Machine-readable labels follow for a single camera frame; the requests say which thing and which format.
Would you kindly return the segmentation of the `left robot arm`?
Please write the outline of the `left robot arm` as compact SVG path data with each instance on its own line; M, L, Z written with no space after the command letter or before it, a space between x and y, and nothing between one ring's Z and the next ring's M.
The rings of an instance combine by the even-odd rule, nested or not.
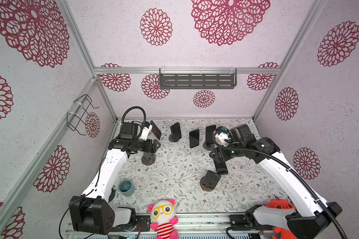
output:
M144 162L155 162L162 133L153 121L145 123L141 134L137 133L138 125L133 121L123 125L126 129L110 141L93 181L82 195L73 196L69 202L72 226L77 232L106 235L116 227L130 230L137 225L135 209L113 209L109 205L115 197L114 183L132 153L142 152Z

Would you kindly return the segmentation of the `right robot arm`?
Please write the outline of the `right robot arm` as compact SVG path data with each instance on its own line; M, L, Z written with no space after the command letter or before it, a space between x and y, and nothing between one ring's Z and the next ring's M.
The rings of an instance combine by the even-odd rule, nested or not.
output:
M226 231L279 228L298 239L314 239L327 226L333 224L342 239L347 238L337 221L342 208L328 202L289 164L280 148L268 137L256 139L246 124L228 129L214 125L206 128L205 146L213 159L216 172L208 172L201 181L204 190L212 190L221 175L227 174L226 162L237 157L253 160L265 169L290 199L285 206L271 208L255 205L242 215L230 217L231 227Z

